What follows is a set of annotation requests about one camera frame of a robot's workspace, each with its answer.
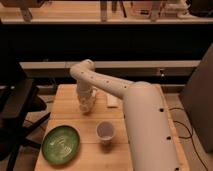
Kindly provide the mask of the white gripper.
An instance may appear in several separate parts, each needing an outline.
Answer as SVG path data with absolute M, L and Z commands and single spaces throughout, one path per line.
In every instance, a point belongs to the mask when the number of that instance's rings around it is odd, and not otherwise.
M 81 104 L 93 103 L 96 98 L 96 90 L 89 84 L 78 84 L 76 88 L 78 100 Z

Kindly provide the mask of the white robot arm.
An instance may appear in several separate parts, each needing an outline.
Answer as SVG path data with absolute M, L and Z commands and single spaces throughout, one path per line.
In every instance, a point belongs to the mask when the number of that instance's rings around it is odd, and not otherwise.
M 77 81 L 80 110 L 86 114 L 94 105 L 93 86 L 119 98 L 134 171 L 181 171 L 162 96 L 149 82 L 133 82 L 95 71 L 90 59 L 70 68 Z

